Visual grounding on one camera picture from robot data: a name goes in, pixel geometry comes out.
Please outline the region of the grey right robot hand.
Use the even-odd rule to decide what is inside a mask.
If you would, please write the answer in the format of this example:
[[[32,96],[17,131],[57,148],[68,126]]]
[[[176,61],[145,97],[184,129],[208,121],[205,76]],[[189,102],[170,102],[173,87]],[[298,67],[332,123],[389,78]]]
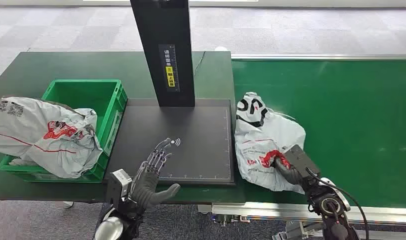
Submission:
[[[292,185],[301,185],[303,182],[300,172],[284,157],[276,157],[274,168]]]

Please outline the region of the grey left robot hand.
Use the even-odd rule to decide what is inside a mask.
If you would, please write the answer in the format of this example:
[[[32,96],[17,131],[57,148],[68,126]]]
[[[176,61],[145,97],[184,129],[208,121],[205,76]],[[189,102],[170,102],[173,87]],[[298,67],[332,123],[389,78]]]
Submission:
[[[159,142],[143,161],[132,181],[128,197],[136,202],[141,208],[149,209],[174,197],[181,185],[173,183],[166,190],[157,192],[160,171],[172,155],[167,149],[171,146],[171,138]]]

